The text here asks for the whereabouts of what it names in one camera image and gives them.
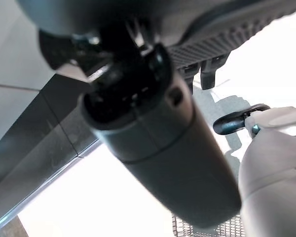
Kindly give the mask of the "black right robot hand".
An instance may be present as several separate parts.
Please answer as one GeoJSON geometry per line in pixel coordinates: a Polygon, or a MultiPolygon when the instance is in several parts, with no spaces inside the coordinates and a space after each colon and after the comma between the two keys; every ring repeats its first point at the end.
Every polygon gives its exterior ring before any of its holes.
{"type": "Polygon", "coordinates": [[[166,208],[201,228],[236,215],[235,178],[183,68],[222,62],[296,0],[20,0],[51,69],[84,79],[91,131],[166,208]]]}

